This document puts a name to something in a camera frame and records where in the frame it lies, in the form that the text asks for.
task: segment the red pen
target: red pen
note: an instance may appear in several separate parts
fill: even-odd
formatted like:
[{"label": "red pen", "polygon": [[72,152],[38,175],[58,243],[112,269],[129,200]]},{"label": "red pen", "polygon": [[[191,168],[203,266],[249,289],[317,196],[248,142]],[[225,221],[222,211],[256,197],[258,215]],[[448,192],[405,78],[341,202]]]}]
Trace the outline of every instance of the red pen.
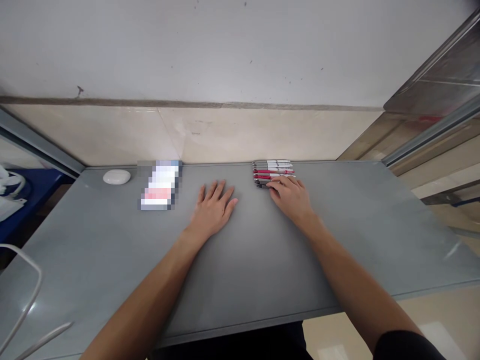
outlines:
[{"label": "red pen", "polygon": [[291,174],[293,170],[253,170],[254,173],[268,173],[268,174]]}]

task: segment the hand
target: hand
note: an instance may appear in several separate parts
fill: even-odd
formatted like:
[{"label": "hand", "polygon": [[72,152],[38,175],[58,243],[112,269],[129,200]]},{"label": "hand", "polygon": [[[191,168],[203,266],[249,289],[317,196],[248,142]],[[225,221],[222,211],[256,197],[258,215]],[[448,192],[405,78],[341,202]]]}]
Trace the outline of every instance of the hand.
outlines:
[{"label": "hand", "polygon": [[292,176],[276,176],[266,184],[270,196],[280,210],[298,227],[304,220],[318,219],[310,205],[309,192],[301,180]]},{"label": "hand", "polygon": [[218,186],[217,181],[214,181],[206,195],[204,195],[205,185],[201,186],[198,193],[195,210],[187,229],[193,234],[201,236],[204,241],[207,241],[209,237],[218,233],[225,226],[235,205],[239,201],[237,198],[234,198],[228,202],[234,192],[233,186],[220,197],[224,186],[225,180],[220,181]]}]

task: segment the forearm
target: forearm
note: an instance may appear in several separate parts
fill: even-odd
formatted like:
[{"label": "forearm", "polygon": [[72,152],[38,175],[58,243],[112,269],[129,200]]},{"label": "forearm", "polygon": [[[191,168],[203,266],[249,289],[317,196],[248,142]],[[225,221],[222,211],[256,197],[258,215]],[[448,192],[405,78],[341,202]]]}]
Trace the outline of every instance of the forearm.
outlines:
[{"label": "forearm", "polygon": [[392,330],[422,334],[415,323],[375,279],[344,249],[322,222],[308,218],[300,229],[307,236],[341,307],[370,351]]},{"label": "forearm", "polygon": [[175,304],[189,268],[206,239],[188,228],[115,312],[81,360],[144,360]]}]

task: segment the sleeve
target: sleeve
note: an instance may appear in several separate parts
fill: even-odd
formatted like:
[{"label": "sleeve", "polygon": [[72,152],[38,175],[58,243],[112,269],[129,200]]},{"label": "sleeve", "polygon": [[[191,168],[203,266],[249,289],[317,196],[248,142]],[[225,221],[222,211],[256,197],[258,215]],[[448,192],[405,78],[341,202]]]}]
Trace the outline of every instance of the sleeve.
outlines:
[{"label": "sleeve", "polygon": [[384,333],[375,346],[373,360],[445,360],[425,337],[411,331]]}]

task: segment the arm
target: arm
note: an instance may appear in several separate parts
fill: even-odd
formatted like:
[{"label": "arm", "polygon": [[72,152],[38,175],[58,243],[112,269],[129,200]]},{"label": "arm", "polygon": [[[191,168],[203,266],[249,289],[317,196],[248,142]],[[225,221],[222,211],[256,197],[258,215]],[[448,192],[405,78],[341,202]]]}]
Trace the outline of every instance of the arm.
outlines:
[{"label": "arm", "polygon": [[222,197],[225,181],[215,181],[207,194],[202,186],[190,225],[165,257],[113,314],[93,339],[81,360],[144,360],[170,315],[195,256],[227,223],[238,199]]},{"label": "arm", "polygon": [[397,302],[324,226],[311,208],[301,180],[278,176],[267,186],[272,188],[275,204],[309,240],[338,302],[372,353],[380,336],[388,331],[422,335]]}]

